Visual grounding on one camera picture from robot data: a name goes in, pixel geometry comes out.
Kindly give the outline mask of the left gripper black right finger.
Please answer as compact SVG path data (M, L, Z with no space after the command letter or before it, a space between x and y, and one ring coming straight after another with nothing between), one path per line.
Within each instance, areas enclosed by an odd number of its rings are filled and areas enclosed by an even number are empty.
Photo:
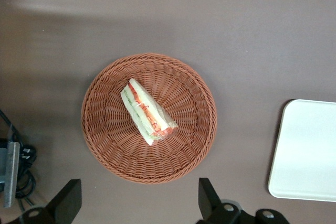
M202 219L197 223L254 223L238 202L221 200L208 178L198 180L198 206Z

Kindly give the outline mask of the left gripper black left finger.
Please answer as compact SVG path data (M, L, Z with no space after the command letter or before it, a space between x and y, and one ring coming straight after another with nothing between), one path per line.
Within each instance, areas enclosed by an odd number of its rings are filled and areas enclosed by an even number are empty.
M82 206L81 180L71 179L45 206L26 211L21 223L72 223Z

